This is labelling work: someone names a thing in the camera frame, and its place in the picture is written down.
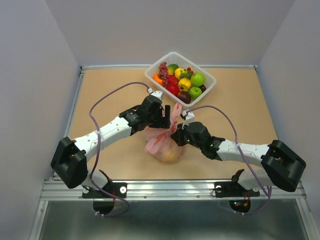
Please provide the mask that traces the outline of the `pink plastic bag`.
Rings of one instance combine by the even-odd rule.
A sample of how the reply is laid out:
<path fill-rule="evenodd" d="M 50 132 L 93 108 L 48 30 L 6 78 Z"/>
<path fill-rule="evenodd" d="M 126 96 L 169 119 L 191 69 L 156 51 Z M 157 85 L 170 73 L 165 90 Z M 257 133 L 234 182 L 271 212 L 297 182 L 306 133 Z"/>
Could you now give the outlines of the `pink plastic bag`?
<path fill-rule="evenodd" d="M 183 154 L 184 148 L 178 146 L 171 135 L 174 134 L 178 128 L 178 117 L 182 111 L 182 105 L 177 102 L 170 114 L 170 127 L 165 128 L 151 128 L 147 127 L 144 130 L 144 138 L 146 141 L 145 152 L 154 156 L 158 161 L 161 161 L 161 157 L 164 151 L 168 149 L 181 149 L 181 155 Z"/>

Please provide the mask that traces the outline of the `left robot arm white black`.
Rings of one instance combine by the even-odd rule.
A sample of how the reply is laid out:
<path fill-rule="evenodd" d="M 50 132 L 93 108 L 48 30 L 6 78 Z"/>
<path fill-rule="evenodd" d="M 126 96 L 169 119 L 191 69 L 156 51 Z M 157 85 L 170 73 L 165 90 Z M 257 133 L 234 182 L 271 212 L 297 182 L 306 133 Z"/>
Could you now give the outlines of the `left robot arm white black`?
<path fill-rule="evenodd" d="M 146 127 L 169 128 L 170 113 L 163 113 L 163 92 L 154 91 L 140 105 L 120 113 L 110 123 L 87 135 L 71 140 L 62 138 L 57 145 L 51 168 L 69 189 L 93 188 L 100 197 L 111 193 L 111 184 L 103 179 L 90 183 L 87 161 L 111 144 L 143 131 Z"/>

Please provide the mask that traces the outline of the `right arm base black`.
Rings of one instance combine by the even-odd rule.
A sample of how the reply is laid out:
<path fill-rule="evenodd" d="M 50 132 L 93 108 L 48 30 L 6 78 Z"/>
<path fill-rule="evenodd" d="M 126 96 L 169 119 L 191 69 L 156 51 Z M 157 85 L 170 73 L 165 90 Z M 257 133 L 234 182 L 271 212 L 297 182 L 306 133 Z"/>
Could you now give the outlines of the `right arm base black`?
<path fill-rule="evenodd" d="M 211 191 L 211 196 L 214 198 L 231 198 L 229 205 L 235 212 L 247 214 L 251 208 L 251 198 L 259 197 L 259 190 L 246 190 L 237 182 L 219 181 L 214 184 Z"/>

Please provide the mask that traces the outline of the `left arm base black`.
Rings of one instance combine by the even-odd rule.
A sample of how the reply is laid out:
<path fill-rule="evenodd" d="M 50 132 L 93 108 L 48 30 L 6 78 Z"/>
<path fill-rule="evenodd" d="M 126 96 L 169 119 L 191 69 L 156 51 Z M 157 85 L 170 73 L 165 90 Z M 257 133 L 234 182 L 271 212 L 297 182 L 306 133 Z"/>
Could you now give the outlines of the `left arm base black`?
<path fill-rule="evenodd" d="M 82 190 L 82 198 L 93 200 L 92 208 L 96 216 L 102 218 L 118 217 L 129 210 L 130 204 L 126 200 L 127 183 L 108 183 L 102 188 L 108 194 L 89 187 Z"/>

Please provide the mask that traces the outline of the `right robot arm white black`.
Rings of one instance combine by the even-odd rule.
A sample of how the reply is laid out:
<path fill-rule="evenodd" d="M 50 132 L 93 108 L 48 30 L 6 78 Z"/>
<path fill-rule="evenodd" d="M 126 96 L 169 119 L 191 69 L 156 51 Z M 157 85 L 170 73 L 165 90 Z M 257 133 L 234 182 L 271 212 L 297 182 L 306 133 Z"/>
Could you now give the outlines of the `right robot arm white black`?
<path fill-rule="evenodd" d="M 200 122 L 179 124 L 171 138 L 182 147 L 191 145 L 211 160 L 237 161 L 258 166 L 254 171 L 239 170 L 230 182 L 231 192 L 242 195 L 259 186 L 276 186 L 294 192 L 306 168 L 306 162 L 280 140 L 270 144 L 236 143 L 210 135 Z"/>

